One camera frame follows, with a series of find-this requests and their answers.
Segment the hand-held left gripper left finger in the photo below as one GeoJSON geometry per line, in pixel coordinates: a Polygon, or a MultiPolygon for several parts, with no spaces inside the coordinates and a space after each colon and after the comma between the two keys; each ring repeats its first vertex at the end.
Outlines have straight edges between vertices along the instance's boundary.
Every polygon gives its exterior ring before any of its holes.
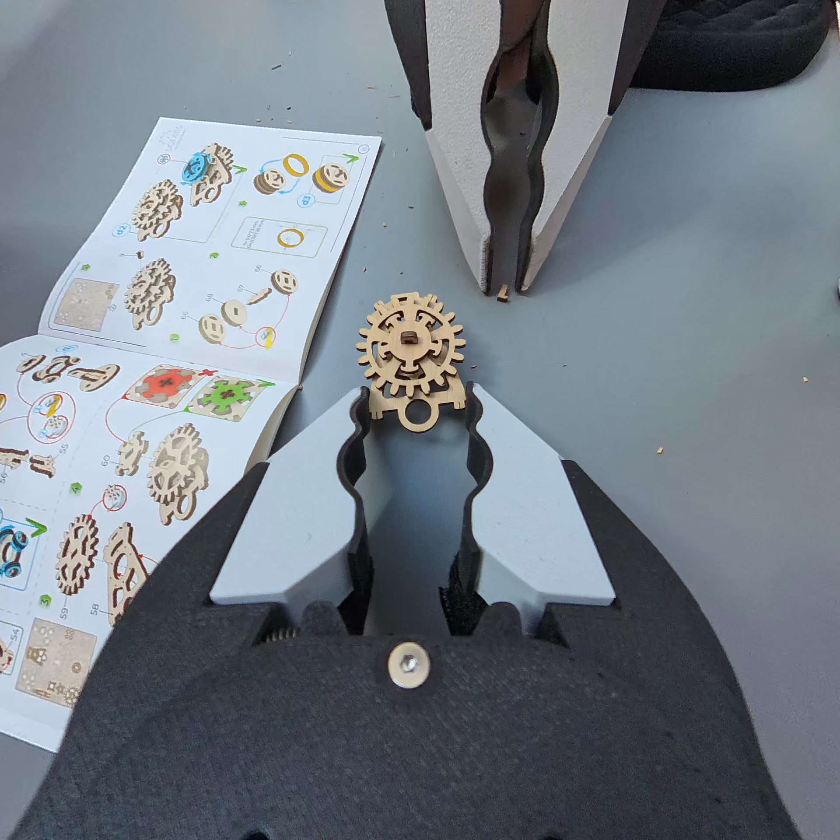
{"type": "Polygon", "coordinates": [[[373,587],[371,390],[352,390],[270,456],[222,570],[213,603],[273,602],[300,625],[315,602],[364,632],[373,587]]]}

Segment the wooden gear assembly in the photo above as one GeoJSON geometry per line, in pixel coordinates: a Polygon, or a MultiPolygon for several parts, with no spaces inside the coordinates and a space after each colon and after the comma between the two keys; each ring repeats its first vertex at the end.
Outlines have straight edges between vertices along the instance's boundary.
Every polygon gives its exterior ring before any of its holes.
{"type": "Polygon", "coordinates": [[[371,419],[395,412],[405,429],[422,434],[435,426],[441,406],[464,409],[466,389],[456,370],[464,360],[462,331],[433,294],[411,291],[376,302],[355,346],[371,386],[371,419]]]}

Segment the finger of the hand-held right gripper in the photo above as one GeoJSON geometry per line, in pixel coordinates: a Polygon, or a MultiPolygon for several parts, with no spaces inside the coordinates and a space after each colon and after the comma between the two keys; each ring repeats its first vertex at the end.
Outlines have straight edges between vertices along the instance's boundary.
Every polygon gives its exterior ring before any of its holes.
{"type": "Polygon", "coordinates": [[[467,267],[489,293],[485,188],[491,150],[482,110],[500,54],[501,3],[426,1],[425,25],[432,115],[427,144],[467,267]]]}
{"type": "Polygon", "coordinates": [[[612,116],[627,1],[543,2],[532,28],[527,88],[537,96],[524,160],[518,292],[556,241],[612,116]]]}

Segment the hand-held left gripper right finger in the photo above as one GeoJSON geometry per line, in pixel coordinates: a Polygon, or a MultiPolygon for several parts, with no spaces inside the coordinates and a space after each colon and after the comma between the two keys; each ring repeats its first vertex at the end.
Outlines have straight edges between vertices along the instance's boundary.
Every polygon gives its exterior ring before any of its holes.
{"type": "Polygon", "coordinates": [[[466,386],[464,508],[448,584],[439,590],[449,632],[468,636],[495,603],[538,632],[550,604],[616,599],[561,456],[480,385],[466,386]]]}

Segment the black quilted wrist rest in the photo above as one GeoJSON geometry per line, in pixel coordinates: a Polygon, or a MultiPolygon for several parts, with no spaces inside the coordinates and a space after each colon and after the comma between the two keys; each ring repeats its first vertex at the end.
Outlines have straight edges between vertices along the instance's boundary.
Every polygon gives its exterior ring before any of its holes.
{"type": "Polygon", "coordinates": [[[834,1],[667,1],[631,86],[776,87],[809,66],[836,26],[834,1]]]}

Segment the open instruction booklet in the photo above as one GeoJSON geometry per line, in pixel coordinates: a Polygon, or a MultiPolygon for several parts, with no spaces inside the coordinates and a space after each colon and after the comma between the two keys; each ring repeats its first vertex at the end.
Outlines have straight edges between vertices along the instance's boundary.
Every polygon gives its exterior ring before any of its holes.
{"type": "Polygon", "coordinates": [[[381,144],[160,119],[2,347],[2,733],[58,750],[136,592],[268,456],[381,144]]]}

